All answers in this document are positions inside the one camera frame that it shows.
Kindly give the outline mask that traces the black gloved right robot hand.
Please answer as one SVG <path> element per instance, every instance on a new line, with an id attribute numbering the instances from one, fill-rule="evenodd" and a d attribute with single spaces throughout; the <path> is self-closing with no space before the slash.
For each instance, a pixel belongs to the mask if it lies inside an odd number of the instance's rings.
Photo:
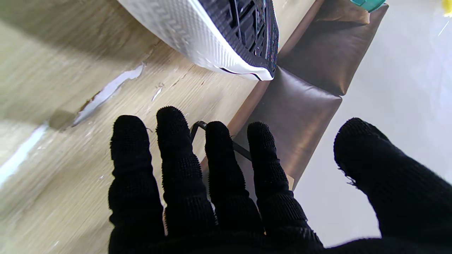
<path id="1" fill-rule="evenodd" d="M 380 238 L 326 248 L 310 228 L 268 126 L 248 125 L 257 201 L 245 188 L 228 128 L 206 125 L 209 189 L 179 109 L 157 111 L 163 199 L 153 176 L 148 131 L 136 116 L 113 125 L 114 180 L 110 254 L 450 254 L 452 187 L 407 156 L 374 125 L 349 119 L 334 140 L 334 159 L 368 198 Z"/>

